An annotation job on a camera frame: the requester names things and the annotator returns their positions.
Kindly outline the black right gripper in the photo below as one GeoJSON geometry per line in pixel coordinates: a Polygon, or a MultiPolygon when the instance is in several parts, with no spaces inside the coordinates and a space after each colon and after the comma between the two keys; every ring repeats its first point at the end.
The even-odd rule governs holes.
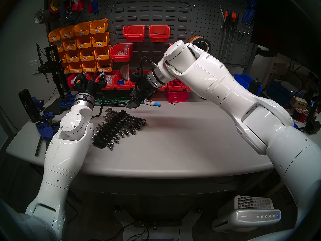
{"type": "Polygon", "coordinates": [[[138,108],[143,101],[154,94],[154,86],[148,80],[148,73],[143,72],[143,74],[137,73],[136,70],[132,71],[130,74],[131,83],[135,83],[135,89],[133,90],[133,96],[127,103],[126,108],[138,108]]]}

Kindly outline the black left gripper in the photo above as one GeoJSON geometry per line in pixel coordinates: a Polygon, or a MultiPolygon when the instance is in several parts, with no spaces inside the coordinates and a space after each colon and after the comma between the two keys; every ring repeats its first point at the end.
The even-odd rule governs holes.
{"type": "Polygon", "coordinates": [[[87,93],[94,95],[95,92],[99,92],[101,89],[106,87],[107,80],[105,72],[101,71],[98,82],[87,79],[87,74],[81,74],[81,76],[77,76],[75,78],[74,84],[74,89],[77,91],[77,94],[87,93]]]}

